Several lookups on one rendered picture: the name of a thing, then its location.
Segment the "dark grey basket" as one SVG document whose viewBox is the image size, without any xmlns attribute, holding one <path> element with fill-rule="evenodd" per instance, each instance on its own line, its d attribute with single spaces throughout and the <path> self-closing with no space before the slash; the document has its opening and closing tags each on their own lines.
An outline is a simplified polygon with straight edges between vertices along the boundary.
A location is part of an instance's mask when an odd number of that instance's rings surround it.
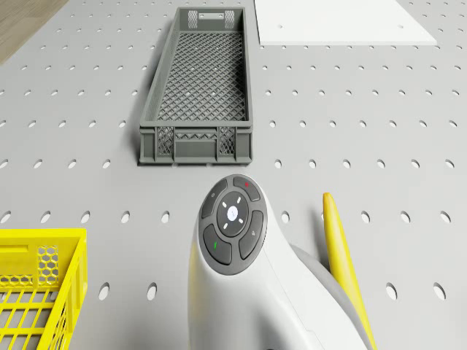
<svg viewBox="0 0 467 350">
<path fill-rule="evenodd" d="M 244 7 L 180 7 L 142 112 L 141 164 L 252 162 Z"/>
</svg>

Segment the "banana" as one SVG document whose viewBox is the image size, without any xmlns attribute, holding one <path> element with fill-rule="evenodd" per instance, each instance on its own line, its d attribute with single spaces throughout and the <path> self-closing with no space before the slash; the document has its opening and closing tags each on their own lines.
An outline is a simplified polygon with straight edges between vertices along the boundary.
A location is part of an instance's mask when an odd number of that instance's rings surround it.
<svg viewBox="0 0 467 350">
<path fill-rule="evenodd" d="M 358 321 L 364 329 L 372 350 L 377 350 L 376 342 L 371 331 L 363 298 L 358 286 L 355 269 L 350 257 L 350 251 L 344 234 L 339 213 L 332 195 L 329 192 L 323 194 L 323 219 L 325 241 L 328 250 L 328 261 L 331 274 L 344 290 L 354 310 L 358 315 Z"/>
</svg>

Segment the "yellow basket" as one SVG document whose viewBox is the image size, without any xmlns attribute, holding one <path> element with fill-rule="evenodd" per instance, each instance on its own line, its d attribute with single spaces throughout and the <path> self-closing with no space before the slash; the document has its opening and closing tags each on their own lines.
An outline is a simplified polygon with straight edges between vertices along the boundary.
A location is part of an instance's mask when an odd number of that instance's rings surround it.
<svg viewBox="0 0 467 350">
<path fill-rule="evenodd" d="M 85 229 L 0 230 L 0 350 L 68 350 L 87 289 Z"/>
</svg>

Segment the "white board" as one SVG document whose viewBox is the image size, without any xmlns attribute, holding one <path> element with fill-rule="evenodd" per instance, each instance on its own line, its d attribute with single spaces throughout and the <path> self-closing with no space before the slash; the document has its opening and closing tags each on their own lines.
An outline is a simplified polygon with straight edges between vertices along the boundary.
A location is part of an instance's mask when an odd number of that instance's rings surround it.
<svg viewBox="0 0 467 350">
<path fill-rule="evenodd" d="M 436 45 L 396 0 L 255 0 L 261 45 Z"/>
</svg>

